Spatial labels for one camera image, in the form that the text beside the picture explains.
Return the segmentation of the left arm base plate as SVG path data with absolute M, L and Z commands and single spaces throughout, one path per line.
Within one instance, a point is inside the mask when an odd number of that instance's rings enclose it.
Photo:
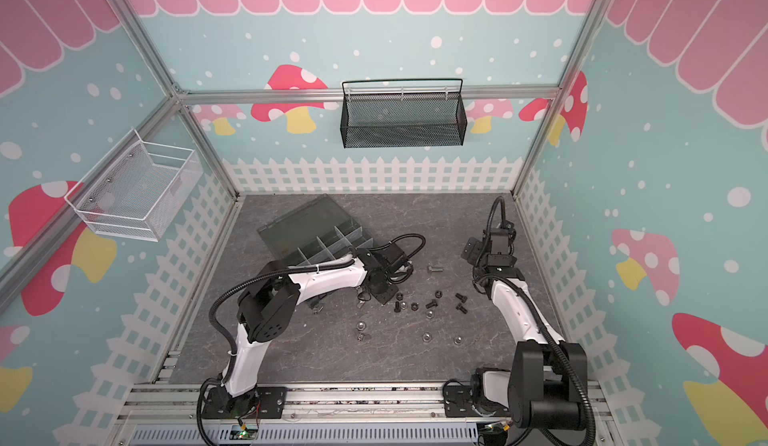
M 280 419 L 287 392 L 285 387 L 257 386 L 240 396 L 232 396 L 224 386 L 216 384 L 203 394 L 198 412 L 203 419 Z

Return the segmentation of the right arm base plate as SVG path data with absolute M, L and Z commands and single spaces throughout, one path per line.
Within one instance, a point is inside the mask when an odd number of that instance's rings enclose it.
M 444 383 L 441 392 L 444 414 L 448 418 L 501 418 L 510 416 L 506 406 L 485 399 L 472 386 L 458 381 Z

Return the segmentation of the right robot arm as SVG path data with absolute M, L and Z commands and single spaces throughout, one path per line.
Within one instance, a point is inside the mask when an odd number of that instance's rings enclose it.
M 537 430 L 553 445 L 554 432 L 582 431 L 583 445 L 597 440 L 596 415 L 588 394 L 588 360 L 546 320 L 516 267 L 516 230 L 502 196 L 492 203 L 483 235 L 468 240 L 462 257 L 472 266 L 472 285 L 502 314 L 516 340 L 511 367 L 478 368 L 470 404 L 480 415 L 509 417 L 526 439 Z

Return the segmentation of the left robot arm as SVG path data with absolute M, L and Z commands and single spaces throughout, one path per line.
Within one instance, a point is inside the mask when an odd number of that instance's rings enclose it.
M 268 263 L 251 279 L 220 295 L 209 308 L 208 321 L 228 344 L 227 364 L 201 385 L 200 418 L 243 418 L 260 406 L 258 376 L 271 342 L 287 330 L 301 303 L 341 289 L 361 290 L 381 304 L 392 300 L 398 285 L 413 274 L 410 252 L 401 235 L 373 248 L 350 249 L 338 259 L 305 266 Z

